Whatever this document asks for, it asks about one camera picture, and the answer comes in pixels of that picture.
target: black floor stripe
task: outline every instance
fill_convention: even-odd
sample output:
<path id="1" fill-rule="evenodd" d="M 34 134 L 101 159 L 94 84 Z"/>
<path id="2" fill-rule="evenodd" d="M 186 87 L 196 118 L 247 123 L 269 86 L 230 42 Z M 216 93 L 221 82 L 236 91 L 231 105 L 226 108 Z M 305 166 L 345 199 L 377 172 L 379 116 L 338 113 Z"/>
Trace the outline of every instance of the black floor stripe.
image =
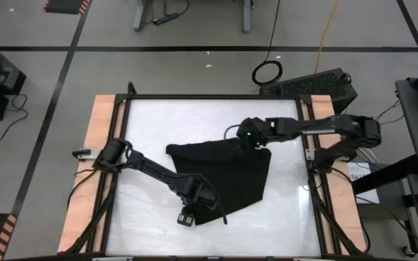
<path id="1" fill-rule="evenodd" d="M 51 121 L 57 106 L 57 102 L 59 101 L 62 88 L 64 87 L 64 82 L 67 77 L 67 73 L 69 72 L 73 55 L 75 53 L 75 47 L 77 46 L 78 40 L 80 39 L 81 31 L 83 30 L 83 27 L 85 25 L 86 16 L 88 12 L 89 9 L 86 10 L 86 13 L 82 15 L 80 20 L 78 21 L 77 29 L 75 30 L 72 43 L 70 44 L 67 56 L 64 61 L 64 65 L 62 66 L 56 87 L 51 97 L 51 101 L 49 102 L 48 110 L 46 111 L 46 115 L 44 116 L 43 125 L 41 126 L 38 138 L 36 139 L 35 147 L 33 148 L 30 160 L 28 161 L 27 170 L 25 171 L 22 183 L 19 187 L 19 191 L 17 192 L 17 197 L 15 198 L 14 205 L 12 206 L 12 214 L 15 214 L 16 216 L 19 216 L 20 211 L 22 210 L 23 202 L 25 201 L 25 198 L 27 196 L 28 187 L 30 186 L 30 183 L 32 181 L 33 174 L 35 173 L 36 165 L 38 164 L 38 159 L 40 157 L 41 150 L 43 149 L 44 141 L 46 140 L 46 135 L 48 133 L 49 126 L 51 125 Z"/>
<path id="2" fill-rule="evenodd" d="M 411 31 L 412 37 L 414 37 L 414 40 L 418 46 L 418 32 L 417 32 L 417 29 L 415 28 L 414 21 L 412 21 L 411 15 L 409 14 L 409 11 L 407 10 L 407 7 L 404 4 L 404 1 L 403 0 L 396 0 L 396 1 L 398 2 L 398 6 L 401 9 L 401 12 L 403 13 L 407 26 L 409 26 L 409 30 Z"/>
<path id="3" fill-rule="evenodd" d="M 0 51 L 70 51 L 70 46 L 0 46 Z M 74 51 L 91 52 L 159 52 L 159 51 L 268 51 L 268 46 L 76 46 Z M 318 46 L 272 46 L 272 51 L 317 52 Z M 323 52 L 418 52 L 418 47 L 325 46 Z"/>

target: wooden table edge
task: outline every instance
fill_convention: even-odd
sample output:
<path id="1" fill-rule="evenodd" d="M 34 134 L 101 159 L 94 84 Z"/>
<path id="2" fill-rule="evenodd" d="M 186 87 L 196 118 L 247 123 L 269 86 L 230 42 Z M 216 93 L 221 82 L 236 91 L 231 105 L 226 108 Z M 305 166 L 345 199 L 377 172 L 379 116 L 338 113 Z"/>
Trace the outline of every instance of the wooden table edge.
<path id="1" fill-rule="evenodd" d="M 328 117 L 334 114 L 332 100 L 329 96 L 311 96 L 312 107 L 316 119 Z M 94 100 L 93 109 L 86 132 L 84 147 L 89 149 L 102 149 L 106 144 L 107 134 L 109 132 L 110 121 L 112 119 L 112 109 L 114 107 L 115 95 L 97 95 Z M 303 106 L 303 115 L 308 119 L 307 108 Z M 119 113 L 118 126 L 115 133 L 118 133 L 122 123 L 122 113 Z M 337 134 L 320 135 L 319 140 L 322 147 L 328 147 L 338 142 L 340 137 Z M 78 171 L 91 168 L 92 161 L 80 162 Z M 344 162 L 336 162 L 334 167 L 349 175 L 348 168 Z M 75 178 L 75 184 L 83 180 L 88 173 L 82 173 Z M 361 222 L 358 216 L 357 205 L 354 199 L 352 185 L 337 173 L 330 173 L 327 176 L 330 196 L 332 197 L 335 219 L 342 229 L 348 235 L 349 239 L 360 249 L 366 248 Z M 84 228 L 91 220 L 94 199 L 96 197 L 99 184 L 99 174 L 85 182 L 72 196 L 69 209 L 65 218 L 64 228 L 58 247 L 58 252 L 65 251 L 70 247 Z M 327 252 L 333 254 L 333 241 L 328 223 L 322 218 L 324 224 L 324 237 L 327 246 Z M 102 239 L 102 229 L 104 227 L 104 217 L 97 226 L 95 234 L 95 245 L 93 250 L 99 251 L 100 241 Z"/>

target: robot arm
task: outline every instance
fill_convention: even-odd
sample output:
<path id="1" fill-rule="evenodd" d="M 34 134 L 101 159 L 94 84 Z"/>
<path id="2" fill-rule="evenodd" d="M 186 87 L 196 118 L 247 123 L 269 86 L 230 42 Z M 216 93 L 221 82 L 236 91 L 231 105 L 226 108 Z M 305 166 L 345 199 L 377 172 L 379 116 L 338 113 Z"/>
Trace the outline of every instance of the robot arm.
<path id="1" fill-rule="evenodd" d="M 301 121 L 286 117 L 266 118 L 265 121 L 247 118 L 239 126 L 237 136 L 245 148 L 257 148 L 301 135 L 333 133 L 344 139 L 328 149 L 316 149 L 308 156 L 319 172 L 329 173 L 336 159 L 352 155 L 360 147 L 373 148 L 381 143 L 380 124 L 373 118 L 353 115 Z"/>
<path id="2" fill-rule="evenodd" d="M 119 163 L 125 154 L 126 161 Z M 124 168 L 139 170 L 165 184 L 183 202 L 183 209 L 177 223 L 191 226 L 193 222 L 192 210 L 206 208 L 214 210 L 218 205 L 216 190 L 210 182 L 200 174 L 177 174 L 162 165 L 146 158 L 141 152 L 133 150 L 130 142 L 114 139 L 99 153 L 94 169 L 107 173 L 120 172 Z"/>

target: metal stand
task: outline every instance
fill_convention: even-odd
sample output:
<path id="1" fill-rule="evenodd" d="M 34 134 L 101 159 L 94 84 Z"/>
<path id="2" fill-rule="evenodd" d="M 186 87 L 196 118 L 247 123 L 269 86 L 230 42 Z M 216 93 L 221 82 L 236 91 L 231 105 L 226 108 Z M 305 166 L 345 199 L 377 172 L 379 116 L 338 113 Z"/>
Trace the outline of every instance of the metal stand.
<path id="1" fill-rule="evenodd" d="M 251 31 L 251 8 L 253 8 L 252 0 L 245 0 L 243 4 L 243 33 Z"/>
<path id="2" fill-rule="evenodd" d="M 144 11 L 146 10 L 148 0 L 136 0 L 138 7 L 136 8 L 134 31 L 138 32 L 142 29 L 143 19 L 145 17 Z"/>
<path id="3" fill-rule="evenodd" d="M 410 174 L 418 174 L 418 158 L 415 154 L 353 181 L 354 194 L 358 195 L 393 181 L 399 181 Z"/>
<path id="4" fill-rule="evenodd" d="M 138 7 L 135 12 L 134 31 L 139 32 L 143 28 L 144 12 L 146 10 L 149 0 L 136 0 Z M 251 9 L 255 6 L 252 0 L 244 0 L 243 3 L 243 33 L 251 31 Z"/>

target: black t-shirt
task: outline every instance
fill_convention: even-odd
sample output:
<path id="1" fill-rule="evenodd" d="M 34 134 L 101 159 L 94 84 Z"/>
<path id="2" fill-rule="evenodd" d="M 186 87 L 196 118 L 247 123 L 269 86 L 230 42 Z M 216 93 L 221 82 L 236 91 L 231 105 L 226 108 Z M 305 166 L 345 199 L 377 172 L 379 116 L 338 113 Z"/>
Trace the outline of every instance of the black t-shirt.
<path id="1" fill-rule="evenodd" d="M 204 175 L 220 195 L 226 214 L 262 200 L 271 152 L 268 149 L 240 149 L 238 140 L 208 141 L 201 144 L 167 145 L 177 173 Z M 196 225 L 221 218 L 219 208 L 201 209 L 194 214 Z"/>

